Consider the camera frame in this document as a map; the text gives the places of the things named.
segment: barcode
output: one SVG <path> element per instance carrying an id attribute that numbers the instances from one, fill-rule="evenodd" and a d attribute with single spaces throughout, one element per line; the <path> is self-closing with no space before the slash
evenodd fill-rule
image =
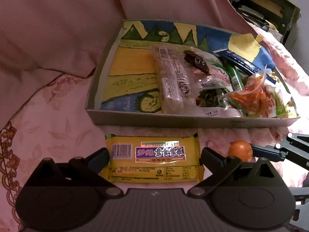
<path id="1" fill-rule="evenodd" d="M 240 83 L 239 83 L 239 80 L 238 80 L 238 77 L 234 76 L 234 77 L 232 77 L 231 80 L 232 80 L 232 84 L 233 84 L 234 90 L 242 90 L 241 86 L 240 86 Z"/>
<path id="2" fill-rule="evenodd" d="M 203 88 L 210 88 L 210 87 L 217 87 L 217 86 L 220 86 L 219 83 L 205 83 L 205 84 L 201 84 L 201 86 Z"/>
<path id="3" fill-rule="evenodd" d="M 132 158 L 132 145 L 131 144 L 117 144 L 112 145 L 112 158 L 113 159 L 130 159 Z"/>
<path id="4" fill-rule="evenodd" d="M 160 53 L 160 58 L 161 59 L 170 59 L 167 49 L 160 49 L 159 48 L 159 53 Z"/>

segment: ribbed gray surface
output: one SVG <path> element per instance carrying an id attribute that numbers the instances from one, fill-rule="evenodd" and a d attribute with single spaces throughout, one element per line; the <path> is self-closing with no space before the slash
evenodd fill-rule
<path id="1" fill-rule="evenodd" d="M 88 224 L 72 232 L 236 232 L 219 220 L 204 200 L 192 199 L 182 189 L 131 189 L 108 200 Z M 286 232 L 286 228 L 276 232 Z"/>

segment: decorative border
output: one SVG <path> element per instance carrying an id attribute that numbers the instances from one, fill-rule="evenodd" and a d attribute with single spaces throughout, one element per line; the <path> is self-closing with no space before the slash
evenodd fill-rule
<path id="1" fill-rule="evenodd" d="M 17 176 L 17 167 L 20 162 L 13 150 L 9 150 L 12 146 L 13 138 L 16 134 L 16 128 L 9 121 L 6 126 L 0 131 L 0 173 L 2 173 L 2 185 L 7 190 L 7 202 L 12 207 L 12 215 L 18 223 L 18 230 L 23 229 L 23 225 L 16 214 L 15 201 L 22 187 L 18 181 L 14 181 Z"/>

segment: dark brown candy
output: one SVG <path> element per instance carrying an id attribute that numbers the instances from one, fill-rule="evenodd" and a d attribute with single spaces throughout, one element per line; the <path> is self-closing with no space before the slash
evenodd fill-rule
<path id="1" fill-rule="evenodd" d="M 184 60 L 186 60 L 189 64 L 195 68 L 198 68 L 202 72 L 209 73 L 209 68 L 201 56 L 191 50 L 185 50 L 183 53 L 186 54 Z"/>

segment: pink tablecloth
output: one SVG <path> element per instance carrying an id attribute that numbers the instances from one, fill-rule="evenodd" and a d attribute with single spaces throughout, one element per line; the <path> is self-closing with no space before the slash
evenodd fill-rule
<path id="1" fill-rule="evenodd" d="M 290 87 L 296 104 L 302 101 L 302 104 L 298 104 L 302 118 L 288 128 L 228 130 L 95 126 L 84 110 L 91 77 L 81 79 L 64 74 L 39 90 L 1 131 L 0 232 L 15 232 L 22 228 L 14 203 L 18 192 L 42 158 L 52 157 L 56 162 L 67 162 L 74 156 L 87 156 L 105 146 L 104 134 L 107 133 L 179 137 L 198 132 L 200 147 L 208 146 L 224 155 L 230 142 L 240 139 L 259 145 L 274 145 L 289 131 L 309 134 L 309 120 L 305 111 L 308 105 L 306 102 L 309 102 L 306 96 L 309 95 L 306 86 L 308 76 L 283 46 L 271 43 L 271 40 L 269 38 L 266 43 L 271 47 L 275 63 L 277 66 L 282 65 L 279 68 L 287 77 L 287 82 L 296 88 Z M 289 63 L 282 63 L 283 56 Z M 289 187 L 300 187 L 308 172 L 287 160 L 274 165 Z M 209 175 L 210 172 L 206 170 L 204 177 Z M 119 186 L 124 190 L 128 187 L 183 187 L 187 190 L 192 184 L 123 183 Z"/>

